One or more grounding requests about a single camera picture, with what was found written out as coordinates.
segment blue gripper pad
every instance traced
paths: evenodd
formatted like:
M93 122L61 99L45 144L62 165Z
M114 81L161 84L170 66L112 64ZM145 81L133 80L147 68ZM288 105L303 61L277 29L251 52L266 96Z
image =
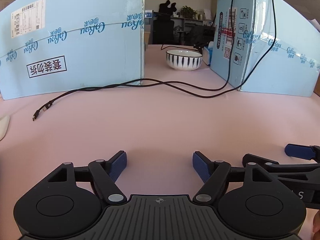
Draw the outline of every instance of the blue gripper pad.
M312 158L316 157L316 153L313 151L311 146L304 146L304 145L289 143L284 148L284 152L288 156L305 159L305 160L312 160Z
M206 183L211 176L209 165L196 152L193 153L192 164L202 181Z
M126 168L127 166L127 154L126 152L122 151L117 153L116 155L119 156L111 162L111 168L109 172L109 177L113 180L113 182L116 182L116 180L119 178L121 172Z

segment bowl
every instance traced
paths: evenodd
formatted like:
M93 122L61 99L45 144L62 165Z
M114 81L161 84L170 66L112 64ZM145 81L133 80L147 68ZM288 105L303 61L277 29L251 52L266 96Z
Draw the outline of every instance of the bowl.
M192 50L171 49L167 50L166 56L167 64L176 70L196 70L202 62L202 54Z

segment white mouse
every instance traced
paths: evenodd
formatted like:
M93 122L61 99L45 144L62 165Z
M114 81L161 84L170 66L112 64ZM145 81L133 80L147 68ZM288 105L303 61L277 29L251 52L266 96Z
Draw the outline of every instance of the white mouse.
M0 141L5 136L9 126L10 116L6 115L0 118Z

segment ribbed gray plate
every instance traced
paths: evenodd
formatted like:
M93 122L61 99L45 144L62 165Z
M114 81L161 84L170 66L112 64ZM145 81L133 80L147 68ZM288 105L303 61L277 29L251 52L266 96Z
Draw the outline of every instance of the ribbed gray plate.
M70 240L247 240L220 222L213 209L187 196L133 195L129 203L110 206L100 221ZM296 235L285 240L299 240ZM22 237L20 240L32 240Z

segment light blue cardboard box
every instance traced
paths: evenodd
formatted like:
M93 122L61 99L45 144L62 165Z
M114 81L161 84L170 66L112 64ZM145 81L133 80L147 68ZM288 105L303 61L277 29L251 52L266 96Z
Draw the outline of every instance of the light blue cardboard box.
M283 0L274 0L276 44L239 89L310 97L320 69L320 33ZM218 0L211 69L225 80L231 48L231 0ZM229 83L239 86L275 36L272 0L234 0L235 42Z
M0 12L4 99L143 77L144 0L16 0Z

